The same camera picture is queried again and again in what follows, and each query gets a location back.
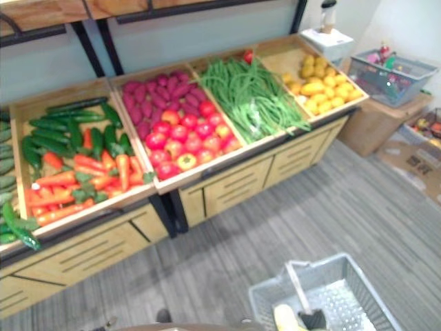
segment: cabinet drawer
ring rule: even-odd
[[[71,239],[55,246],[52,256],[16,274],[72,285],[149,245],[128,222],[91,237],[87,234],[80,242]]]
[[[139,213],[132,217],[132,222],[150,242],[156,243],[168,236],[168,232],[153,205],[148,204],[137,211]]]
[[[0,280],[0,319],[33,305],[64,289],[64,286],[5,277]]]
[[[181,196],[188,226],[198,225],[205,219],[203,189],[189,188],[187,190],[179,190],[179,195]]]
[[[251,164],[204,188],[207,217],[236,205],[263,189],[272,157]]]
[[[310,133],[300,143],[293,142],[291,146],[276,154],[265,188],[308,168],[328,135],[329,131]]]

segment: white box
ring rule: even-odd
[[[339,63],[349,56],[354,41],[351,37],[332,29],[331,33],[321,33],[319,29],[303,30],[300,35],[317,48],[323,56],[334,63]]]

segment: plastic basket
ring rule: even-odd
[[[349,76],[371,98],[391,107],[412,100],[438,69],[420,61],[396,57],[393,69],[371,63],[367,57],[378,50],[353,56]]]
[[[348,254],[337,254],[315,263],[290,261],[312,308],[325,313],[330,330],[401,331],[362,270]],[[256,321],[266,331],[276,331],[273,310],[281,304],[302,310],[286,268],[274,278],[252,286],[249,299]]]

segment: white bottle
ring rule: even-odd
[[[336,4],[337,0],[324,0],[322,3],[322,33],[330,34],[336,24]]]

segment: gray carpet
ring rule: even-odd
[[[441,330],[441,208],[377,158],[335,142],[323,161],[175,240],[124,260],[3,322],[9,330],[91,330],[154,321],[233,324],[248,287],[288,259],[348,252],[403,330]]]

